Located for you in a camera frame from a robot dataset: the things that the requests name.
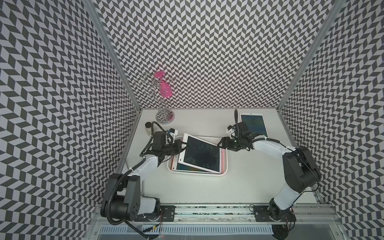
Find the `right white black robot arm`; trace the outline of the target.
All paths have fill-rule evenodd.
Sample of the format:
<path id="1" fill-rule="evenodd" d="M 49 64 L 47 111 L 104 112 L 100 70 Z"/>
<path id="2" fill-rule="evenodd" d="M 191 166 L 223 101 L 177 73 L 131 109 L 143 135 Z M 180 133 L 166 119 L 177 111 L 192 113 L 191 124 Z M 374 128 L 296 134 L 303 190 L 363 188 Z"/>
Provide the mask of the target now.
<path id="1" fill-rule="evenodd" d="M 288 147 L 279 140 L 253 133 L 244 122 L 228 126 L 227 133 L 229 136 L 221 138 L 217 144 L 219 148 L 233 152 L 258 150 L 283 164 L 286 183 L 268 206 L 253 207 L 256 221 L 264 218 L 267 222 L 295 222 L 294 203 L 308 191 L 307 188 L 318 185 L 321 180 L 320 170 L 309 149 Z"/>

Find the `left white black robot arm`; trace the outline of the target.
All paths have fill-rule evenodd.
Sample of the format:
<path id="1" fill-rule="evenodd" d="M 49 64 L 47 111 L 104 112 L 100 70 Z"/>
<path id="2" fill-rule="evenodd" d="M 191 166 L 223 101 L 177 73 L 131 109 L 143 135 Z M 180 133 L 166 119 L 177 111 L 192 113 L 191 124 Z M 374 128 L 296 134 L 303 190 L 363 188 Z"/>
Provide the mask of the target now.
<path id="1" fill-rule="evenodd" d="M 101 216 L 112 225 L 124 221 L 157 221 L 161 215 L 158 198 L 142 195 L 142 182 L 167 157 L 183 152 L 187 145 L 175 137 L 178 131 L 170 129 L 152 134 L 149 143 L 140 153 L 142 160 L 124 174 L 112 174 L 102 200 Z"/>

